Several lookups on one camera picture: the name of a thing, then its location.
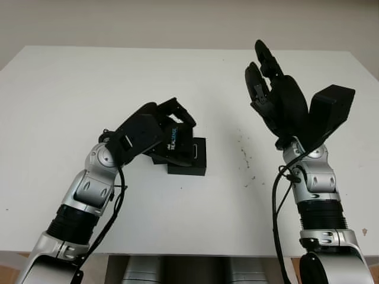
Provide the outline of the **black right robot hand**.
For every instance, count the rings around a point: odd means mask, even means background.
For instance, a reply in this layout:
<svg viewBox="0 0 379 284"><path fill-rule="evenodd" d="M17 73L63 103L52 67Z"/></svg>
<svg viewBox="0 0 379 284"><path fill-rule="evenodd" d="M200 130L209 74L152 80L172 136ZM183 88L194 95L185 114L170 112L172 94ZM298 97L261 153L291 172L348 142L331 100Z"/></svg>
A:
<svg viewBox="0 0 379 284"><path fill-rule="evenodd" d="M256 40L255 51L261 65L251 62L245 69L250 105L278 137L276 148L283 150L304 130L309 114L307 102L297 82L284 74L262 40Z"/></svg>

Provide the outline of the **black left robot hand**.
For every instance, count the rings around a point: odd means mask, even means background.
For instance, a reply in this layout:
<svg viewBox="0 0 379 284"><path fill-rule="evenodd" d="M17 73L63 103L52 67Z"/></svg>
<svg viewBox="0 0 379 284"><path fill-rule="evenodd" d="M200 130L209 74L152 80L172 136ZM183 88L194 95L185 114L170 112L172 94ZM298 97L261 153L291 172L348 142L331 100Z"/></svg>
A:
<svg viewBox="0 0 379 284"><path fill-rule="evenodd" d="M170 116L176 116L184 127L194 128L196 126L195 119L189 112L173 97L161 104L148 102L141 106L134 114L127 118L117 129L125 128L127 125L133 125L132 120L138 115L151 115L159 124L161 129L175 123Z"/></svg>

